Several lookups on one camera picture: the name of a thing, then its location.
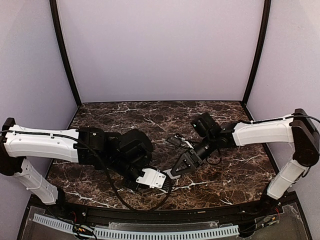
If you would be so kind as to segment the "white remote control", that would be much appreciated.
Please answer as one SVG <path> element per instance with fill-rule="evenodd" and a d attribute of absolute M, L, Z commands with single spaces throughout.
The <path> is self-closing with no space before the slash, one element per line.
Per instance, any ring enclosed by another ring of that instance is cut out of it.
<path fill-rule="evenodd" d="M 181 175 L 172 175 L 171 170 L 172 169 L 169 168 L 169 169 L 166 169 L 166 170 L 162 171 L 163 174 L 165 175 L 166 179 L 170 178 L 171 180 L 177 180 L 177 179 L 179 179 L 181 177 Z"/>

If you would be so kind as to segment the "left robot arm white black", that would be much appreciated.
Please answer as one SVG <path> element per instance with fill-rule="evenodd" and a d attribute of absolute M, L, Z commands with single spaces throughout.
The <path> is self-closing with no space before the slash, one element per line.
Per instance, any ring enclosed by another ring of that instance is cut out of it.
<path fill-rule="evenodd" d="M 65 192 L 49 183 L 32 166 L 28 157 L 51 158 L 114 171 L 123 185 L 136 191 L 140 187 L 172 190 L 167 173 L 150 166 L 153 144 L 137 129 L 124 134 L 96 127 L 44 130 L 22 127 L 8 118 L 0 131 L 0 172 L 17 178 L 45 205 L 62 206 Z"/>

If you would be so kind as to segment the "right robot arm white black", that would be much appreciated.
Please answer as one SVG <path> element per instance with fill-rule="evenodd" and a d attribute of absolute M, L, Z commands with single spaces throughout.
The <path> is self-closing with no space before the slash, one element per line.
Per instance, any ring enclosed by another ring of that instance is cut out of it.
<path fill-rule="evenodd" d="M 195 171 L 215 150 L 251 144 L 293 143 L 294 153 L 268 184 L 269 199 L 280 199 L 285 191 L 320 158 L 320 133 L 314 118 L 297 108 L 293 114 L 260 121 L 237 121 L 220 126 L 205 112 L 191 122 L 202 141 L 186 150 L 176 161 L 172 176 Z"/>

